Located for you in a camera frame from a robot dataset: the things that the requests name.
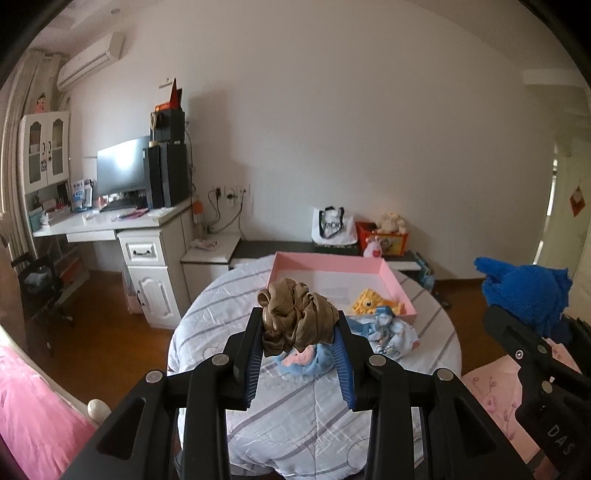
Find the blue fleece elephant pouch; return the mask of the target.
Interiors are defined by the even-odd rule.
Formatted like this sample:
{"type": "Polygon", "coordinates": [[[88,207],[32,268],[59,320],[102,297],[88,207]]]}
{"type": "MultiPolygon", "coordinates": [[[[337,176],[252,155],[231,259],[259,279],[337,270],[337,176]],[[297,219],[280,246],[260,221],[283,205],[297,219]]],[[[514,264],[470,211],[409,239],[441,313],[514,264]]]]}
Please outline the blue fleece elephant pouch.
{"type": "Polygon", "coordinates": [[[329,345],[308,345],[303,352],[293,349],[273,358],[281,375],[314,377],[328,373],[335,366],[329,345]]]}

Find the light blue printed cloth bundle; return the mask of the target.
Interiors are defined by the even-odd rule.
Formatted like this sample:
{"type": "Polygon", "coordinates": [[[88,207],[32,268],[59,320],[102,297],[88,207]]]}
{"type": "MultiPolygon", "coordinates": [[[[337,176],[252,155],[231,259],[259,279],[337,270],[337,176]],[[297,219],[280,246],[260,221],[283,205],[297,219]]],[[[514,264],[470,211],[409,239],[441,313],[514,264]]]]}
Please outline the light blue printed cloth bundle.
{"type": "Polygon", "coordinates": [[[374,313],[351,315],[346,320],[353,334],[366,338],[376,354],[394,361],[420,346],[415,328],[396,316],[389,306],[377,307],[374,313]]]}

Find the brown satin scrunchie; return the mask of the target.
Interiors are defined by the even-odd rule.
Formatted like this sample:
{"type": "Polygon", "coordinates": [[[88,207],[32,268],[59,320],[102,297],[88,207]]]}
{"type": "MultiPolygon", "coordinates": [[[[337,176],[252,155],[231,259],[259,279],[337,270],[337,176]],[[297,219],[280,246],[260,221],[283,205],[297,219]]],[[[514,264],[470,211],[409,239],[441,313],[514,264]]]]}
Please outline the brown satin scrunchie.
{"type": "Polygon", "coordinates": [[[267,357],[332,344],[339,310],[307,284],[290,278],[270,282],[257,294],[263,309],[263,351],[267,357]]]}

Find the royal blue knitted toy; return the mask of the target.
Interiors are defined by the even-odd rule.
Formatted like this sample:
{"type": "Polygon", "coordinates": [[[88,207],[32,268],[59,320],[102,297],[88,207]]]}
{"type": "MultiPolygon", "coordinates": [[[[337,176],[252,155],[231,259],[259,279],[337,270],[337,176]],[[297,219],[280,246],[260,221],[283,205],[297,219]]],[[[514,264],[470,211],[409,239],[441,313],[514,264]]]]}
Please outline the royal blue knitted toy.
{"type": "Polygon", "coordinates": [[[502,307],[543,338],[564,345],[570,341],[562,319],[573,285],[567,269],[515,266],[489,257],[478,257],[474,264],[485,275],[482,290],[489,306],[502,307]]]}

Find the yellow crocheted toy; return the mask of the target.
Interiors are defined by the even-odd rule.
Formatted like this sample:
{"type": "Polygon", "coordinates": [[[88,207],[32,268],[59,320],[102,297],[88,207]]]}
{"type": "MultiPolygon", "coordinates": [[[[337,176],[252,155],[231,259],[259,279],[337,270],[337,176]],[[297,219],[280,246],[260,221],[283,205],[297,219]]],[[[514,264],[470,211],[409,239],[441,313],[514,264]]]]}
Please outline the yellow crocheted toy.
{"type": "Polygon", "coordinates": [[[365,289],[353,303],[352,312],[356,315],[375,314],[379,307],[389,307],[395,315],[405,314],[405,305],[389,300],[372,289],[365,289]]]}

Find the pink shallow box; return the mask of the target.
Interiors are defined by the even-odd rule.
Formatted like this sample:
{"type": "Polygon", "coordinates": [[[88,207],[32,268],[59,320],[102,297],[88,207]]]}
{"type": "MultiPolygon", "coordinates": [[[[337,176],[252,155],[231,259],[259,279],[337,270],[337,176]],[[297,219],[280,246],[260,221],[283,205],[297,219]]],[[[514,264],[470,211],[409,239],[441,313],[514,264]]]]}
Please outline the pink shallow box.
{"type": "Polygon", "coordinates": [[[353,303],[363,290],[372,289],[386,299],[403,303],[402,318],[409,324],[417,318],[401,282],[382,258],[277,252],[269,282],[281,278],[307,284],[311,292],[325,296],[347,314],[352,312],[353,303]]]}

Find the striped white quilt cover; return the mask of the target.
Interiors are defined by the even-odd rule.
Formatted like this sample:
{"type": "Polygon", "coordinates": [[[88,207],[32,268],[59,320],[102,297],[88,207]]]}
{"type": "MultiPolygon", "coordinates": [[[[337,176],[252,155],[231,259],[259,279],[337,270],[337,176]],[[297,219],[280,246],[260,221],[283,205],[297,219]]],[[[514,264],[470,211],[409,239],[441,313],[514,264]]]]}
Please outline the striped white quilt cover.
{"type": "MultiPolygon", "coordinates": [[[[171,337],[169,374],[193,369],[245,329],[271,267],[273,257],[252,260],[213,280],[197,296],[171,337]]],[[[459,374],[461,347],[447,313],[416,282],[397,278],[417,301],[418,316],[412,328],[402,327],[389,338],[406,340],[414,331],[419,345],[390,346],[389,352],[407,370],[431,374],[446,367],[459,374]]],[[[366,464],[370,413],[349,410],[331,349],[318,345],[263,359],[256,398],[249,409],[226,414],[226,429],[232,474],[345,479],[366,464]]]]}

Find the orange toy storage box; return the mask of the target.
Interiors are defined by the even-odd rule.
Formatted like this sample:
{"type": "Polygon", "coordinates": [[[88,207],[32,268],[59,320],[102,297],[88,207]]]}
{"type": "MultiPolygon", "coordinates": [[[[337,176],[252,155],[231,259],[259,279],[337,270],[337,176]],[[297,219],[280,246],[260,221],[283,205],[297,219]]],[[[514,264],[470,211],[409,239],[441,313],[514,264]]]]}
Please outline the orange toy storage box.
{"type": "Polygon", "coordinates": [[[374,223],[356,221],[356,234],[361,254],[365,253],[374,240],[380,243],[382,256],[385,258],[402,257],[406,254],[408,233],[378,233],[374,223]]]}

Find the cream plush toy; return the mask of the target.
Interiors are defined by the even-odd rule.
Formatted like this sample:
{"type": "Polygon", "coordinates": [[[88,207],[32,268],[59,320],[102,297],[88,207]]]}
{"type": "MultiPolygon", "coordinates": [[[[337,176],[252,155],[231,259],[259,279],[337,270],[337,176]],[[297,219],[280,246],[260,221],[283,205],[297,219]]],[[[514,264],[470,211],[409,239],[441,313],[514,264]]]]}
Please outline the cream plush toy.
{"type": "Polygon", "coordinates": [[[394,213],[385,213],[376,223],[376,232],[380,234],[400,234],[407,233],[406,222],[401,215],[394,213]]]}

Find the white desk with drawers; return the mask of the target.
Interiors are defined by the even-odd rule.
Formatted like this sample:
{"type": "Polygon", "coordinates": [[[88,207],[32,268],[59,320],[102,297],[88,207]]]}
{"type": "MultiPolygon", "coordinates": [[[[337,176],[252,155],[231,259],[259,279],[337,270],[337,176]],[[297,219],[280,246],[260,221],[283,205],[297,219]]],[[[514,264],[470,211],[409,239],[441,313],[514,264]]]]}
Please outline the white desk with drawers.
{"type": "Polygon", "coordinates": [[[64,235],[70,243],[118,241],[133,295],[153,328],[173,330],[190,306],[181,265],[192,240],[187,199],[131,218],[129,209],[72,214],[33,233],[36,238],[64,235]]]}

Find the pink bedsheet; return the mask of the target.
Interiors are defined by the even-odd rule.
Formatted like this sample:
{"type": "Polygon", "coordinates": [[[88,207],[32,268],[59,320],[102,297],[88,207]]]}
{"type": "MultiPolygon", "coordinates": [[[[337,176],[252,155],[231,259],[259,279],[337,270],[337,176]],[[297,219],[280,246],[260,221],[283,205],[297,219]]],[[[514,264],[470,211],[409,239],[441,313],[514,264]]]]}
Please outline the pink bedsheet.
{"type": "Polygon", "coordinates": [[[1,349],[1,437],[27,478],[60,478],[95,431],[13,350],[1,349]]]}

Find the black computer monitor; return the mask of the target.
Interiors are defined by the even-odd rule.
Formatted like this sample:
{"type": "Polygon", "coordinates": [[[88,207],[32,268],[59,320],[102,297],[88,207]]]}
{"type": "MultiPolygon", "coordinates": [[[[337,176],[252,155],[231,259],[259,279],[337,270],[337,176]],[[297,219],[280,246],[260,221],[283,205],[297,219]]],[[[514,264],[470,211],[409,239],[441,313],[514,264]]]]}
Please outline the black computer monitor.
{"type": "Polygon", "coordinates": [[[143,136],[99,150],[96,156],[96,187],[99,196],[128,193],[144,188],[143,136]]]}

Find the black box on tower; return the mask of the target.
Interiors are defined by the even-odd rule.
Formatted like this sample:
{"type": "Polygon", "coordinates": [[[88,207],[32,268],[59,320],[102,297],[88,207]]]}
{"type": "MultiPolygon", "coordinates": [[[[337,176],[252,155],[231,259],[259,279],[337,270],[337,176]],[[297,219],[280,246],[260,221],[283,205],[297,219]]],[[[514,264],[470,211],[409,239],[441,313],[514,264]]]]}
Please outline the black box on tower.
{"type": "Polygon", "coordinates": [[[184,142],[185,114],[181,109],[164,109],[150,113],[152,142],[184,142]]]}

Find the white glass-door cabinet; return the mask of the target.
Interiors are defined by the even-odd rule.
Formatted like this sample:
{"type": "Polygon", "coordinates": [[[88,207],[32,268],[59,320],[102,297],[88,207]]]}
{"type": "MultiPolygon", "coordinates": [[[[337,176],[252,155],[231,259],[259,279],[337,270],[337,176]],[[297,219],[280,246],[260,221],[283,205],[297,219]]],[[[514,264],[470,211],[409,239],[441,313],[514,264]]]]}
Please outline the white glass-door cabinet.
{"type": "Polygon", "coordinates": [[[69,120],[67,111],[21,119],[18,153],[24,194],[69,180],[69,120]]]}

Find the white air conditioner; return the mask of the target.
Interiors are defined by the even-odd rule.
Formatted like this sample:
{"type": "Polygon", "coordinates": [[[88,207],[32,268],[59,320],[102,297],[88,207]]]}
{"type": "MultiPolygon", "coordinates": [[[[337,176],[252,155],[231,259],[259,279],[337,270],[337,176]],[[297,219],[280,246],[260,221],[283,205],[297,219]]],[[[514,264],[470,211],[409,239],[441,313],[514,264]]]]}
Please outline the white air conditioner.
{"type": "Polygon", "coordinates": [[[65,92],[84,77],[117,62],[121,57],[124,40],[123,33],[113,32],[72,57],[58,72],[57,89],[65,92]]]}

